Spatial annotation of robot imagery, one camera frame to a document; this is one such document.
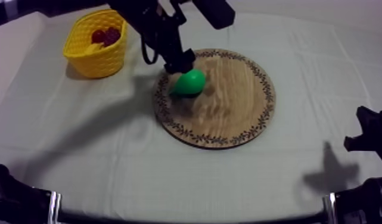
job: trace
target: wooden plate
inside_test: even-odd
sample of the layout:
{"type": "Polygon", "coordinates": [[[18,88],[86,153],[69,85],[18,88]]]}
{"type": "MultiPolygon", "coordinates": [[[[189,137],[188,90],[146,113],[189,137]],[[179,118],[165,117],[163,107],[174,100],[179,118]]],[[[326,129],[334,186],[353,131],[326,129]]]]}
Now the wooden plate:
{"type": "Polygon", "coordinates": [[[275,108],[270,78],[254,61],[223,49],[195,52],[195,69],[206,75],[196,98],[169,96],[181,74],[162,74],[154,86],[154,112],[163,127],[187,144],[210,149],[236,147],[262,133],[275,108]]]}

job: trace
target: floral border pattern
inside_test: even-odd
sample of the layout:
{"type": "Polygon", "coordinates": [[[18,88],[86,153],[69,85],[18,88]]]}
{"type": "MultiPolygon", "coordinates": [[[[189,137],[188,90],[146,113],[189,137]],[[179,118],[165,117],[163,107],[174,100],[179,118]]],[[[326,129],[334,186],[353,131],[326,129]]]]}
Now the floral border pattern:
{"type": "Polygon", "coordinates": [[[260,133],[262,133],[263,130],[266,128],[268,122],[270,121],[275,105],[274,89],[267,74],[261,71],[259,66],[255,62],[249,60],[245,56],[227,50],[214,49],[206,51],[205,49],[205,51],[203,52],[195,52],[195,56],[197,58],[219,56],[221,58],[229,58],[232,60],[243,61],[248,65],[253,74],[257,78],[259,78],[259,82],[263,86],[265,99],[268,103],[261,115],[259,116],[257,120],[257,125],[251,126],[249,130],[245,130],[244,132],[240,133],[237,136],[233,136],[232,138],[223,138],[221,136],[210,136],[205,134],[195,134],[192,130],[188,130],[182,124],[175,122],[171,118],[170,110],[167,106],[167,96],[164,95],[166,88],[168,88],[167,84],[169,83],[169,78],[167,75],[164,75],[160,78],[159,82],[157,83],[156,92],[154,94],[154,100],[157,106],[157,108],[155,108],[155,112],[160,121],[164,123],[164,125],[166,125],[167,127],[171,127],[171,129],[173,129],[179,136],[191,139],[196,144],[218,144],[221,147],[234,147],[240,145],[242,143],[252,140],[253,138],[257,137],[260,133]]]}

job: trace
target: green egg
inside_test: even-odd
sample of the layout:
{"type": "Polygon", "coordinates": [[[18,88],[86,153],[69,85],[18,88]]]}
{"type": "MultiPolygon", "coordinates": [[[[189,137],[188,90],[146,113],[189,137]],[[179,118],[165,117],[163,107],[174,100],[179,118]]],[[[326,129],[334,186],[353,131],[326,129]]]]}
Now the green egg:
{"type": "Polygon", "coordinates": [[[170,90],[170,94],[198,94],[206,84],[206,77],[199,69],[183,74],[170,90]]]}

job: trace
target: black cable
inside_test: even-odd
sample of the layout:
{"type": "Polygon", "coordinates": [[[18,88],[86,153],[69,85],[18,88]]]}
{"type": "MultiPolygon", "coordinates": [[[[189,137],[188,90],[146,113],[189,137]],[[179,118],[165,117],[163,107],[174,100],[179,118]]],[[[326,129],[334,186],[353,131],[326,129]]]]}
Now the black cable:
{"type": "Polygon", "coordinates": [[[146,43],[145,43],[145,38],[143,35],[141,35],[141,45],[142,45],[142,56],[144,57],[144,60],[146,64],[154,64],[156,63],[159,55],[157,51],[154,49],[154,55],[152,61],[149,60],[148,52],[146,51],[146,43]]]}

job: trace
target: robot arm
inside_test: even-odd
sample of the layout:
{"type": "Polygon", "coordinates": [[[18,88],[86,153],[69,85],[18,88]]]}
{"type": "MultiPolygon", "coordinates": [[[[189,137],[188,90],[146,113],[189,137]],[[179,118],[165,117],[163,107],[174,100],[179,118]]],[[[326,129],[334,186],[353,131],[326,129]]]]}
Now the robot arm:
{"type": "MultiPolygon", "coordinates": [[[[141,35],[142,54],[147,64],[154,64],[161,55],[168,73],[186,73],[192,69],[195,60],[191,49],[183,52],[178,29],[187,21],[179,5],[187,1],[170,0],[175,13],[169,16],[158,0],[0,0],[0,24],[33,11],[54,16],[108,3],[141,35]],[[146,45],[154,50],[152,60],[147,55],[146,45]]],[[[193,0],[193,3],[215,29],[234,23],[235,11],[226,0],[193,0]]]]}

